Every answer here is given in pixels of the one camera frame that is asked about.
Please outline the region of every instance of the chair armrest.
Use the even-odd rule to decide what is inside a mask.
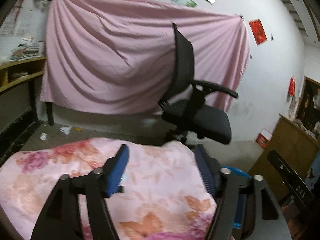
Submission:
[[[208,82],[208,81],[204,81],[204,80],[192,80],[190,82],[193,86],[194,85],[199,85],[199,86],[202,86],[203,88],[209,88],[210,89],[210,93],[212,92],[222,92],[222,93],[225,93],[225,94],[228,94],[230,96],[232,96],[233,98],[238,98],[239,95],[237,92],[229,89],[229,88],[226,88],[222,85],[219,85],[219,84],[216,84],[216,83],[211,83],[211,82]]]

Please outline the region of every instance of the black office chair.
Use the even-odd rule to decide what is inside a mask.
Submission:
[[[169,89],[162,96],[158,105],[163,110],[162,119],[175,124],[177,129],[170,130],[166,139],[168,141],[178,139],[185,144],[188,131],[193,131],[199,139],[207,137],[223,144],[229,144],[231,127],[227,114],[220,109],[205,105],[205,97],[219,91],[238,98],[238,93],[215,83],[194,79],[193,46],[177,30],[176,24],[172,23],[172,25],[176,44],[175,68]],[[167,101],[186,90],[190,84],[193,87],[191,98],[169,105]],[[202,86],[203,89],[199,90],[197,85]]]

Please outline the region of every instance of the blue plastic stool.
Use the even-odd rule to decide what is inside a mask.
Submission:
[[[231,172],[235,173],[236,175],[239,176],[243,176],[246,178],[251,178],[250,175],[246,174],[245,172],[233,168],[233,167],[229,167],[229,166],[223,166],[222,168],[227,168],[230,169]],[[233,228],[235,229],[240,229],[241,228],[241,222],[242,222],[242,210],[243,210],[243,205],[244,205],[244,201],[245,201],[245,195],[239,195],[238,198],[238,205],[237,205],[237,211],[236,211],[236,215],[235,215],[235,220],[233,222]]]

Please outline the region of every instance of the blue gripper pad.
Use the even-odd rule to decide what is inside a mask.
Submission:
[[[202,145],[196,146],[193,152],[205,188],[215,198],[215,194],[220,187],[220,165],[216,159],[207,155]]]
[[[122,151],[118,152],[117,154],[120,154],[120,156],[108,176],[106,193],[109,196],[118,192],[119,184],[124,173],[124,169],[129,160],[129,147],[127,145],[123,145]]]

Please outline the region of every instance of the pink curtain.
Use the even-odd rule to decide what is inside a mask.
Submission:
[[[174,68],[171,22],[194,46],[195,78],[236,90],[250,55],[240,16],[149,0],[53,0],[41,100],[100,114],[155,111]],[[225,111],[230,103],[207,97]]]

